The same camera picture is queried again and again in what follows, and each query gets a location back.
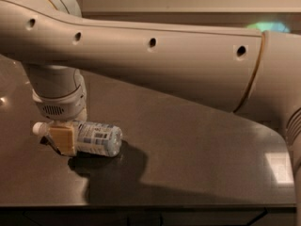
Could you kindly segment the grey-white gripper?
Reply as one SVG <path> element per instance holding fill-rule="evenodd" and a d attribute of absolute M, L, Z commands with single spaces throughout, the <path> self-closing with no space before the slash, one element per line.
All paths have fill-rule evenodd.
<path fill-rule="evenodd" d="M 33 90 L 33 100 L 40 113 L 45 118 L 53 121 L 86 121 L 87 120 L 87 90 L 84 77 L 78 73 L 73 82 L 69 81 L 68 86 L 74 84 L 71 92 L 64 92 L 64 86 L 48 86 L 51 92 L 57 92 L 58 97 L 38 94 Z M 62 155 L 76 156 L 74 147 L 74 131 L 70 127 L 52 126 L 49 130 L 51 139 Z"/>

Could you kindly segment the grey-white robot arm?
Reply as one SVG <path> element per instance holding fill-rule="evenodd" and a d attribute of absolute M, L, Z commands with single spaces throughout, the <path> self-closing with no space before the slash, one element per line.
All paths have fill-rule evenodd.
<path fill-rule="evenodd" d="M 262 122 L 301 181 L 301 37 L 259 29 L 96 21 L 76 0 L 0 0 L 0 53 L 22 63 L 43 117 L 84 118 L 82 70 Z"/>

